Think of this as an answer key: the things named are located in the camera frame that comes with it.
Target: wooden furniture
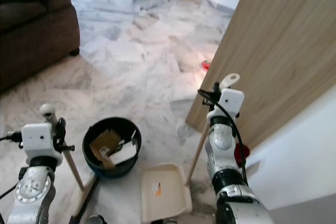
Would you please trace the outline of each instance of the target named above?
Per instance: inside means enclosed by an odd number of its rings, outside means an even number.
[[[336,0],[240,0],[201,88],[232,72],[254,147],[336,84]],[[186,123],[201,131],[207,110],[197,95]]]

